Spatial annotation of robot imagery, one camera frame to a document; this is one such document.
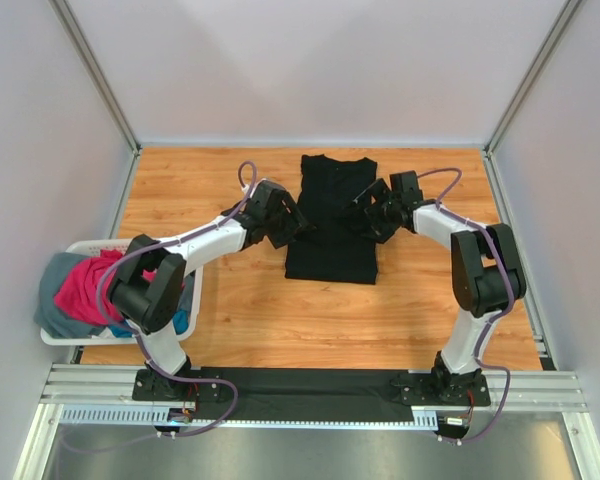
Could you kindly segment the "black t-shirt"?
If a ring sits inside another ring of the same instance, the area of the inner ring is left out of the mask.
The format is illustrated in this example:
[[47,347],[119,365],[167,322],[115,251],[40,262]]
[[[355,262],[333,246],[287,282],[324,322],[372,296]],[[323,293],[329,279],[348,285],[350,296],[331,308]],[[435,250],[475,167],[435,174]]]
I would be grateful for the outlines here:
[[285,277],[296,280],[376,283],[376,243],[342,216],[355,197],[376,180],[377,163],[366,157],[338,161],[325,155],[301,158],[297,205],[313,227],[288,245]]

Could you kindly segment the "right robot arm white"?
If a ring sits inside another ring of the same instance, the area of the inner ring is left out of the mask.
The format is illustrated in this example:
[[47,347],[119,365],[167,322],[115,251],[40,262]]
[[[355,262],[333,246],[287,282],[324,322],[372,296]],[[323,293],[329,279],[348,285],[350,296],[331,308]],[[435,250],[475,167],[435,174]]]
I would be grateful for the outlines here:
[[510,226],[484,224],[427,199],[420,174],[407,171],[378,179],[342,211],[354,232],[377,243],[399,229],[448,249],[458,314],[446,345],[426,373],[405,373],[392,382],[410,405],[487,406],[490,403],[484,350],[499,321],[527,290],[519,250]]

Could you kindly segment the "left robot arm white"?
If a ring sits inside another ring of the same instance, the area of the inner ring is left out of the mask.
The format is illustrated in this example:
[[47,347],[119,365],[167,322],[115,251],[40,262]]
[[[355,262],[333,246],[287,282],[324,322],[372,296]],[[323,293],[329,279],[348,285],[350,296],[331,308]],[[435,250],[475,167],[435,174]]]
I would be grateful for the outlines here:
[[205,381],[192,371],[173,325],[187,277],[262,240],[274,248],[286,246],[309,228],[290,193],[261,180],[252,182],[235,206],[201,227],[163,239],[134,237],[96,293],[100,305],[110,303],[122,315],[145,357],[133,400],[191,402]]

